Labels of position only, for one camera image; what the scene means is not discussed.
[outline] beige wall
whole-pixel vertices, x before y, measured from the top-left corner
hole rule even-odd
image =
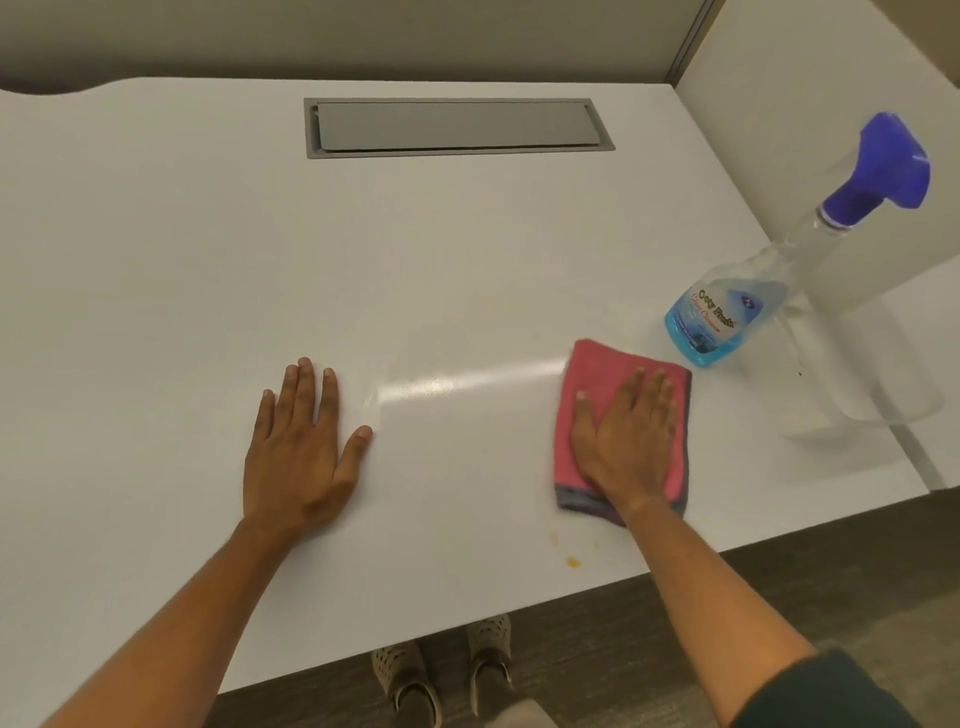
[[[900,113],[924,144],[927,202],[851,233],[819,277],[835,303],[960,250],[960,91],[869,0],[726,0],[678,91],[771,236],[842,181],[828,171],[875,112]]]
[[[662,81],[702,0],[0,0],[0,85]]]
[[[958,0],[874,0],[955,84],[960,84]]]

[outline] bottle label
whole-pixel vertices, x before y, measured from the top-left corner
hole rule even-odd
[[[671,314],[690,346],[699,353],[710,353],[742,333],[762,311],[759,296],[716,280],[684,293]]]

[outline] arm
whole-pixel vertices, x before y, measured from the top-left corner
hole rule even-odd
[[[244,470],[244,518],[227,543],[44,728],[200,728],[250,618],[284,557],[347,505],[372,437],[360,427],[338,463],[339,394],[324,373],[313,423],[313,365],[264,392]]]
[[[599,425],[578,396],[573,450],[633,534],[710,705],[728,726],[761,687],[816,651],[663,497],[677,428],[672,395],[662,372],[644,379],[639,371]]]

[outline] sandal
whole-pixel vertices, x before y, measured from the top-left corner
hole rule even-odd
[[[387,699],[399,710],[400,698],[412,688],[426,693],[433,707],[433,728],[440,728],[444,716],[440,708],[440,698],[426,673],[423,654],[416,642],[394,644],[383,647],[371,654],[373,673],[380,687],[387,693]]]
[[[487,665],[498,667],[512,686],[510,677],[510,617],[499,615],[481,619],[467,627],[467,644],[470,648],[470,707],[479,716],[477,675]]]

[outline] gray carpet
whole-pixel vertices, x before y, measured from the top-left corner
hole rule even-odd
[[[730,563],[927,728],[960,721],[960,489],[744,546]],[[711,726],[648,576],[513,614],[515,682],[563,727]],[[423,642],[445,725],[475,726],[462,630]],[[208,728],[389,726],[369,657],[228,692]]]

